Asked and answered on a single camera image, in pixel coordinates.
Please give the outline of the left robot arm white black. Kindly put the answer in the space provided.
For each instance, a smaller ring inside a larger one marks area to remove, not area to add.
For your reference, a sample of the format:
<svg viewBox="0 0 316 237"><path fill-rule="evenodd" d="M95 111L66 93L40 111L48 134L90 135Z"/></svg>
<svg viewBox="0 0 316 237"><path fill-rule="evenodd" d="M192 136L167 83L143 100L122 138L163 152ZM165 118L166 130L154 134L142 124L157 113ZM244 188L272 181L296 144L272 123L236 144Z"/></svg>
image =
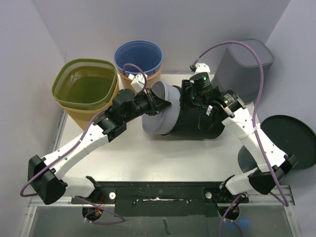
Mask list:
<svg viewBox="0 0 316 237"><path fill-rule="evenodd" d="M82 135L42 158L38 155L30 158L27 183L46 205L62 196L80 196L90 203L98 201L101 191L92 177L67 177L66 173L91 152L120 136L128 122L144 114L158 115L169 107L171 102L149 88L138 94L130 89L120 90L112 105L98 113Z"/></svg>

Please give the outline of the dark navy round bin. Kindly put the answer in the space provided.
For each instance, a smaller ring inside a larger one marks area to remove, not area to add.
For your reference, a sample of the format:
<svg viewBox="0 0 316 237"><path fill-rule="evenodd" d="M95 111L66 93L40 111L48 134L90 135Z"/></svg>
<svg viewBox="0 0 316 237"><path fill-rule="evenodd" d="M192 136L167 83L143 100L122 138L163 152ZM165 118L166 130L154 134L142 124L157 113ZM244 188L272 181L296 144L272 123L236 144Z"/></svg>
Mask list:
<svg viewBox="0 0 316 237"><path fill-rule="evenodd" d="M261 129L281 150L298 159L289 176L315 166L316 133L304 122L287 115L274 115L261 123Z"/></svg>

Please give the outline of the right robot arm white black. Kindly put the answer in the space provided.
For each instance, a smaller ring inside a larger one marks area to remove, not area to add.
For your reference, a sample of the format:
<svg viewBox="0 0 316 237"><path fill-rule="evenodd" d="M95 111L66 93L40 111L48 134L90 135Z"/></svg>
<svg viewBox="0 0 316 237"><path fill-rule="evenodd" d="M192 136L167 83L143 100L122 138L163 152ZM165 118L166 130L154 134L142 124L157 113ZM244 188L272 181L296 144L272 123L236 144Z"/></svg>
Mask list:
<svg viewBox="0 0 316 237"><path fill-rule="evenodd" d="M212 85L208 73L201 72L184 79L181 89L182 108L201 109L210 118L207 128L223 124L242 142L256 162L255 168L223 182L220 189L222 200L230 202L238 194L251 190L267 195L298 163L295 155L287 154L270 140L240 97L232 90L221 92Z"/></svg>

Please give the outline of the grey mesh square basket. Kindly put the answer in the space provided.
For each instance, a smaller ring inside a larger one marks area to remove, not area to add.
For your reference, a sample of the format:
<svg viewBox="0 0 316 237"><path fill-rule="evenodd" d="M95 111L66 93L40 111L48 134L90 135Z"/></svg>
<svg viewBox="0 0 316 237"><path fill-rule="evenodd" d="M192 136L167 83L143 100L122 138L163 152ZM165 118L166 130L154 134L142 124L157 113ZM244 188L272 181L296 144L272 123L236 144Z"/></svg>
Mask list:
<svg viewBox="0 0 316 237"><path fill-rule="evenodd" d="M256 100L260 86L259 66L252 53L239 44L227 44L212 84L220 91L234 91L245 104Z"/></svg>

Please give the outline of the black ribbed round bin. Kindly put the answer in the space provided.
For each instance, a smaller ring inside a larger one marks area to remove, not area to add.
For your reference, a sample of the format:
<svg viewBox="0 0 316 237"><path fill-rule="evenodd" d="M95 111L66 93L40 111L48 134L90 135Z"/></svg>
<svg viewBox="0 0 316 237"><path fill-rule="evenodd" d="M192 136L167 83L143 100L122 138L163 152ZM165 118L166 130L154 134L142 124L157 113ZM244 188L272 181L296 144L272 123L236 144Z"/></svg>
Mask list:
<svg viewBox="0 0 316 237"><path fill-rule="evenodd" d="M180 107L178 119L172 130L163 136L177 136L192 139L216 139L224 131L218 121L211 124L210 117L197 108Z"/></svg>

